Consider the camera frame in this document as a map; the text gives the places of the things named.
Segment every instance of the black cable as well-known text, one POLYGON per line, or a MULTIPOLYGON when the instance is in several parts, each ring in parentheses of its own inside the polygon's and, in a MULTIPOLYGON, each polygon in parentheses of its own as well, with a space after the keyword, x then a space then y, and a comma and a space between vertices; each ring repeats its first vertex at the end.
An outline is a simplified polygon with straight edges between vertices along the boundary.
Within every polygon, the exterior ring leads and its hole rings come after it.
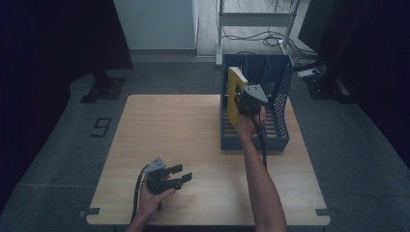
POLYGON ((275 13, 277 12, 278 5, 279 5, 279 0, 277 0, 277 4, 275 5, 275 13))
MULTIPOLYGON (((229 39, 229 40, 232 40, 232 41, 235 41, 235 40, 239 40, 239 41, 263 41, 263 43, 265 45, 268 45, 268 46, 277 46, 277 45, 279 45, 278 40, 283 40, 283 37, 284 37, 281 33, 272 32, 269 29, 268 29, 268 31, 261 32, 261 33, 258 33, 256 35, 248 36, 248 37, 238 37, 238 36, 233 36, 233 35, 226 35, 226 32, 225 32, 224 28, 223 28, 222 31, 223 31, 224 37, 229 39), (261 36, 263 34, 269 34, 269 35, 265 38, 256 38, 256 37, 261 36), (269 40, 275 40, 276 42, 275 43, 270 43, 269 40)), ((301 49, 301 48, 297 47, 295 42, 290 38, 289 38, 288 45, 291 48, 292 53, 294 54, 293 58, 301 57, 301 58, 308 58, 308 59, 313 59, 313 60, 317 59, 317 54, 314 51, 309 51, 309 50, 305 50, 305 49, 301 49)))
POLYGON ((235 54, 250 54, 250 55, 256 55, 256 53, 250 52, 250 51, 238 51, 235 54))
POLYGON ((293 1, 294 0, 290 1, 289 12, 292 12, 293 1))
POLYGON ((142 173, 144 172, 145 168, 148 166, 149 164, 147 164, 146 166, 144 166, 144 168, 142 168, 141 172, 139 173, 138 179, 136 180, 136 184, 135 184, 135 191, 133 192, 133 208, 132 208, 132 217, 131 217, 131 221, 133 220, 133 218, 136 215, 136 209, 138 208, 138 193, 139 193, 139 186, 141 185, 141 179, 142 179, 142 173))
POLYGON ((274 0, 272 0, 271 4, 268 6, 268 8, 266 8, 265 13, 268 12, 268 9, 269 9, 272 5, 274 5, 274 0))
POLYGON ((260 119, 259 119, 259 124, 256 123, 255 117, 253 116, 253 114, 250 113, 249 107, 246 103, 246 101, 244 100, 244 98, 241 98, 242 103, 245 105, 245 109, 247 110, 247 113, 250 117, 250 119, 253 122, 253 125, 256 128, 256 132, 257 132, 257 136, 259 137, 259 141, 260 141, 260 148, 262 150, 262 161, 263 161, 263 165, 265 165, 266 168, 268 168, 268 163, 266 161, 266 147, 265 147, 265 139, 263 138, 263 133, 262 133, 262 129, 260 127, 260 119))
POLYGON ((239 2, 239 0, 238 0, 238 7, 241 9, 241 11, 244 13, 244 9, 242 9, 242 7, 241 7, 241 3, 239 2))

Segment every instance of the human arm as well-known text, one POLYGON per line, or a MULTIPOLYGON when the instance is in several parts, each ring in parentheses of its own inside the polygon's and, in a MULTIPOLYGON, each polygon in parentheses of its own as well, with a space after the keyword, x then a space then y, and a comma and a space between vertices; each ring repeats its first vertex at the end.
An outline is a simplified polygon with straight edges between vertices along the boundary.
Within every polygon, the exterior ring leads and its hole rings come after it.
MULTIPOLYGON (((264 107, 262 107, 260 114, 261 124, 264 124, 264 107)), ((238 126, 239 138, 244 150, 255 230, 257 232, 286 231, 286 219, 278 191, 252 141, 252 136, 256 133, 254 124, 249 116, 240 115, 238 126)))
POLYGON ((139 188, 138 211, 127 229, 127 232, 144 231, 145 226, 163 199, 175 193, 175 189, 169 189, 160 195, 155 195, 148 190, 146 186, 146 179, 147 176, 145 175, 144 181, 139 188))

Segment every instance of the black stand base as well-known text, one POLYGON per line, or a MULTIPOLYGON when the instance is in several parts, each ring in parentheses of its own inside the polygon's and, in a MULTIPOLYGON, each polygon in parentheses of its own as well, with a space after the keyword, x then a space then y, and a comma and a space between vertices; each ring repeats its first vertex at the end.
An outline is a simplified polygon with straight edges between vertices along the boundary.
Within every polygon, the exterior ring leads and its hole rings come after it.
POLYGON ((356 101, 347 93, 342 91, 338 82, 330 84, 328 79, 322 75, 311 75, 304 78, 310 97, 313 100, 337 100, 340 103, 356 103, 356 101))
POLYGON ((104 82, 104 88, 96 81, 88 95, 84 95, 81 103, 95 103, 96 100, 118 100, 123 91, 126 78, 109 78, 104 82))

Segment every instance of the wooden table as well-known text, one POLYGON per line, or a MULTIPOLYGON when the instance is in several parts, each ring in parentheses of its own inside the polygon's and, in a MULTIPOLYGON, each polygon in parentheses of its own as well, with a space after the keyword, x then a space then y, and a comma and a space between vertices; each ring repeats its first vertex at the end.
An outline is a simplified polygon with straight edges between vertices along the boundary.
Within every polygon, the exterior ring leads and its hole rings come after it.
MULTIPOLYGON (((290 141, 268 151, 268 169, 289 225, 326 225, 326 209, 292 105, 285 110, 290 141)), ((182 163, 192 180, 162 202, 150 224, 253 225, 242 151, 220 149, 219 95, 130 96, 113 139, 88 215, 91 224, 128 224, 141 169, 156 157, 182 163)))

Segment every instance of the forearm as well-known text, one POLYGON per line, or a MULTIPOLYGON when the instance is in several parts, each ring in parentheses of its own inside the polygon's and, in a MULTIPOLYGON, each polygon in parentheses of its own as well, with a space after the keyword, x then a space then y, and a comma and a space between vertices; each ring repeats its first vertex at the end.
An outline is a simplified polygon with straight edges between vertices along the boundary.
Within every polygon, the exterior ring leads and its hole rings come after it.
POLYGON ((256 231, 286 231, 286 220, 274 182, 251 138, 241 136, 256 231))
POLYGON ((143 232, 148 223, 149 218, 141 213, 137 213, 132 220, 127 232, 143 232))

